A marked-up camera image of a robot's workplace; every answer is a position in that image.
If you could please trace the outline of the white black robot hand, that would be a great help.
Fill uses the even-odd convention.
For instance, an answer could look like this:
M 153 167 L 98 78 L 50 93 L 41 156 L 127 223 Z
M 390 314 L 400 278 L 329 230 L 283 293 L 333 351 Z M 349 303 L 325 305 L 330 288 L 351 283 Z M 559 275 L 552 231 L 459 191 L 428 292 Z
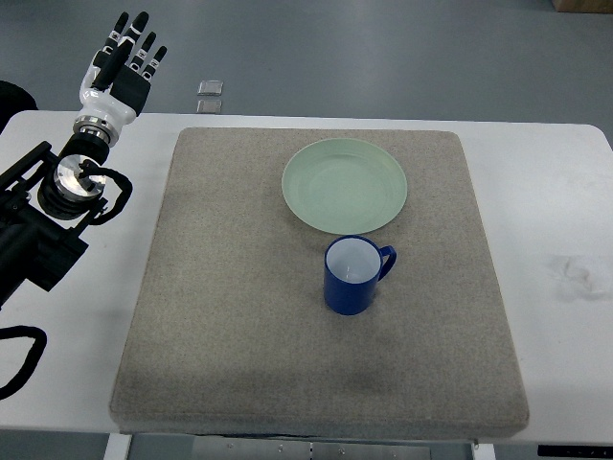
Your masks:
M 112 146 L 142 113 L 167 53 L 165 46 L 153 48 L 156 33 L 147 30 L 148 21 L 145 11 L 133 19 L 124 11 L 93 56 L 80 85 L 76 133 L 92 134 Z

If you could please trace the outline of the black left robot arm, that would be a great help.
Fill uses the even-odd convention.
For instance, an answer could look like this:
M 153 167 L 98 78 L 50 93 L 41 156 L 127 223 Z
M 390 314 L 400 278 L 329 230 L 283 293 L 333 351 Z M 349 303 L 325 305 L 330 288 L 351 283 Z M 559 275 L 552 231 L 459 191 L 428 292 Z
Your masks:
M 1 174 L 1 301 L 29 281 L 49 291 L 88 248 L 89 226 L 127 205 L 131 181 L 103 164 L 117 138 L 84 126 L 60 153 L 43 141 Z

